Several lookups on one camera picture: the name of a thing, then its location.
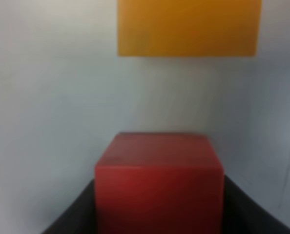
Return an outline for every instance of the gray wall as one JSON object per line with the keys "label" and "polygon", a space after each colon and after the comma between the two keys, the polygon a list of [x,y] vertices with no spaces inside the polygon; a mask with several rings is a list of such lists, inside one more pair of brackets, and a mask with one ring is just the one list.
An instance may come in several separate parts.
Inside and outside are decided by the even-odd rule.
{"label": "gray wall", "polygon": [[39,234],[118,131],[210,135],[227,174],[290,226],[290,0],[256,58],[118,58],[116,0],[0,0],[0,234]]}

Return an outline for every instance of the black surface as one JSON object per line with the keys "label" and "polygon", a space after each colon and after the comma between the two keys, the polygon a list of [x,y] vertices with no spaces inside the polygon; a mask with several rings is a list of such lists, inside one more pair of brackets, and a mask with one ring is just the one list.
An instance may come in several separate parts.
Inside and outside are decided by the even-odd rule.
{"label": "black surface", "polygon": [[[96,234],[94,181],[43,234]],[[273,218],[241,191],[227,176],[223,234],[290,234],[290,229]]]}

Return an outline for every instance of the red block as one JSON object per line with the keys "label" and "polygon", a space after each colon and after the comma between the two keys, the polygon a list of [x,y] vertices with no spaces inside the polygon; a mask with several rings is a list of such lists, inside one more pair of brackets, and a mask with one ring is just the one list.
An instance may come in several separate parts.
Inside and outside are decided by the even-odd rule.
{"label": "red block", "polygon": [[219,234],[223,189],[205,136],[119,134],[95,167],[99,234]]}

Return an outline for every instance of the cube front face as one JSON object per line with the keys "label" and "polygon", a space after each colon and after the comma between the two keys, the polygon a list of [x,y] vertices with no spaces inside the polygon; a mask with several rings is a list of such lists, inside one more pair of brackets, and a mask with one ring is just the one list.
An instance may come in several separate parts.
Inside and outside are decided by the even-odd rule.
{"label": "cube front face", "polygon": [[95,171],[100,234],[219,234],[219,169],[107,167]]}
{"label": "cube front face", "polygon": [[122,56],[254,56],[261,0],[118,0]]}

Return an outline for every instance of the yellow-orange panel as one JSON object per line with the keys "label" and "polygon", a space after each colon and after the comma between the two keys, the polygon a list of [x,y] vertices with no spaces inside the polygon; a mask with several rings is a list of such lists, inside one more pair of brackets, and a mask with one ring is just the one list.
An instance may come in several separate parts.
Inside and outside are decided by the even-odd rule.
{"label": "yellow-orange panel", "polygon": [[254,56],[262,0],[118,0],[121,56]]}

